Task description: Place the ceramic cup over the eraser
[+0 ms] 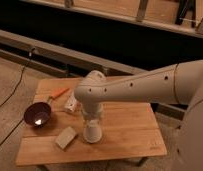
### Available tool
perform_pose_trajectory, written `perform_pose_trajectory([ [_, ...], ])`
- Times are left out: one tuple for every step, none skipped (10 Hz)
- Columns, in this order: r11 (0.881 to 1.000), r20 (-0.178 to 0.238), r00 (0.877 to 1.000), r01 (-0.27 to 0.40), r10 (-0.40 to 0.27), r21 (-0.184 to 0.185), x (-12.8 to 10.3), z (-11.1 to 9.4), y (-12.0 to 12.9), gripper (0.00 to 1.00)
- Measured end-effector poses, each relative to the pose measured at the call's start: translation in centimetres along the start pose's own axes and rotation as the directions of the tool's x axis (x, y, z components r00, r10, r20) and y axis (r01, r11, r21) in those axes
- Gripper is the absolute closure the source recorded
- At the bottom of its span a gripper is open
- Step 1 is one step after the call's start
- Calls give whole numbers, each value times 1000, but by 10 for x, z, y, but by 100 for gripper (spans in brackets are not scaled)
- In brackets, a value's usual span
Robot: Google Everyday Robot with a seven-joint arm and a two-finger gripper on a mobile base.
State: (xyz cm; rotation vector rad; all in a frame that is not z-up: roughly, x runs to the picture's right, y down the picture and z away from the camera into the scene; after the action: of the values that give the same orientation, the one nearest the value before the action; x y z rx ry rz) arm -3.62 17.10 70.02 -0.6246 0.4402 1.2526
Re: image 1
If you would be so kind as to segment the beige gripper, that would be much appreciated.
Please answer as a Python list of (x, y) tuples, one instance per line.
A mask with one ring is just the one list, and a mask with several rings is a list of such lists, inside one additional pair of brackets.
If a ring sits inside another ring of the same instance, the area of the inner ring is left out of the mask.
[(99, 120), (103, 113), (102, 103), (82, 103), (81, 112), (85, 122)]

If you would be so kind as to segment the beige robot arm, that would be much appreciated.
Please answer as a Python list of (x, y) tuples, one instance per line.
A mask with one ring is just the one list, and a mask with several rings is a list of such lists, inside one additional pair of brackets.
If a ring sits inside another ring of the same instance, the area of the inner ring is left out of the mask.
[(75, 88), (87, 120), (99, 118), (103, 102), (183, 104), (181, 125), (171, 171), (203, 171), (203, 60), (159, 68), (121, 80), (108, 81), (94, 70)]

